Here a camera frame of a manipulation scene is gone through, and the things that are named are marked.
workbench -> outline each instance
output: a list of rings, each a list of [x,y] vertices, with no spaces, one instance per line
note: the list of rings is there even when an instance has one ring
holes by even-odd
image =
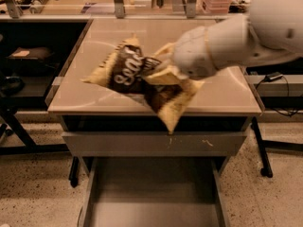
[[[262,113],[239,67],[205,80],[173,135],[150,108],[81,81],[133,33],[148,56],[203,23],[110,16],[91,21],[65,75],[57,79],[48,107],[60,118],[66,145],[90,177],[83,226],[116,226],[122,220],[123,226],[185,226],[177,214],[182,206],[189,217],[199,213],[187,226],[228,226],[219,176],[243,144],[251,118]],[[125,209],[128,214],[120,214]]]

crumpled bag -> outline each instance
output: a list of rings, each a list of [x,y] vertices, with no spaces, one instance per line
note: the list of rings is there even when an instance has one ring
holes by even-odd
[[[187,79],[173,64],[174,44],[166,44],[144,57],[138,39],[121,42],[83,82],[94,83],[124,95],[142,95],[173,134],[188,103],[203,85]]]

floor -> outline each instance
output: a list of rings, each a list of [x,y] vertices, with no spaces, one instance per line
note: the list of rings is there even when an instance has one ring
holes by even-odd
[[[21,117],[38,144],[59,143],[61,127],[55,121]],[[280,122],[273,115],[260,123],[266,139],[303,142],[303,115]],[[0,146],[20,145],[12,135]],[[221,176],[222,191],[232,227],[299,227],[303,222],[303,154],[269,153],[274,178],[261,177],[254,133]],[[80,170],[79,185],[68,181],[72,158],[67,153],[0,156],[0,224],[11,227],[76,227],[87,176]]]

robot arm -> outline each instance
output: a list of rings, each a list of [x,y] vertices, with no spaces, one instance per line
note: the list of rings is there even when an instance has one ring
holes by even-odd
[[[197,27],[177,41],[173,60],[191,79],[228,66],[262,66],[303,56],[303,0],[253,0],[248,15]]]

metal drawer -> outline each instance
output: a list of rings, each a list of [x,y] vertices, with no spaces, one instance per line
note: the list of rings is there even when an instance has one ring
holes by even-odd
[[[213,161],[95,158],[79,226],[230,226]]]
[[[62,137],[74,156],[232,156],[246,133],[66,131]]]

